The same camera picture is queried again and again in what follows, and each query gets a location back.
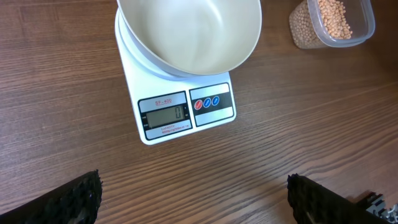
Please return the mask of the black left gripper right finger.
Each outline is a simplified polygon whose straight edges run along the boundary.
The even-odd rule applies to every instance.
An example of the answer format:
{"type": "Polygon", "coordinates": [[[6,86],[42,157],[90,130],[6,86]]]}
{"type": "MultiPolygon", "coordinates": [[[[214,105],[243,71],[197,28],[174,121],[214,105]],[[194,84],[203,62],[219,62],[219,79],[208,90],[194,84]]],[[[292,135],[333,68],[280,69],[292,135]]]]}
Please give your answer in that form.
{"type": "Polygon", "coordinates": [[[287,189],[287,200],[298,224],[389,223],[305,176],[288,176],[287,189]]]}

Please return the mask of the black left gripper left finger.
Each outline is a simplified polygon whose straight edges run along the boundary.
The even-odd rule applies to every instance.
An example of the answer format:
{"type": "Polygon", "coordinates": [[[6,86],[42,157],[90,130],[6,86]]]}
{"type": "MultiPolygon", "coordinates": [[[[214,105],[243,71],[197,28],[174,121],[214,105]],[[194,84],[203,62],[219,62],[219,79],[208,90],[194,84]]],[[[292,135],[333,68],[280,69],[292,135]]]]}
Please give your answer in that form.
{"type": "Polygon", "coordinates": [[[1,215],[1,223],[94,224],[102,201],[103,182],[97,170],[1,215]]]}

